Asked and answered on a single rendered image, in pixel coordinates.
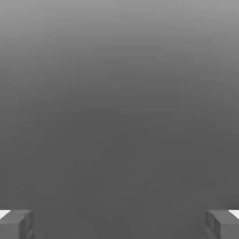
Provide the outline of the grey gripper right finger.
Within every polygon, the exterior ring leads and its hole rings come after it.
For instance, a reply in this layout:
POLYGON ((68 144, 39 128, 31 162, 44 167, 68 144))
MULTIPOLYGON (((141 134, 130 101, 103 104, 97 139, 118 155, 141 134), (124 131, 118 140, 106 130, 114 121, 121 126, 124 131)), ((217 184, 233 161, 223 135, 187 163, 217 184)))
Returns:
POLYGON ((206 239, 239 239, 239 210, 206 210, 206 239))

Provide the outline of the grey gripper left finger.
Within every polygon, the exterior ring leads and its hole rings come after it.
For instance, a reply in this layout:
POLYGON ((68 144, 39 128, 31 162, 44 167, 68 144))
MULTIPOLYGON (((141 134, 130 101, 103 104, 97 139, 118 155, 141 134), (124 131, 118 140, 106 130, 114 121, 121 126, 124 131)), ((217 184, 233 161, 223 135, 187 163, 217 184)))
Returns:
POLYGON ((0 210, 0 239, 35 239, 34 212, 0 210))

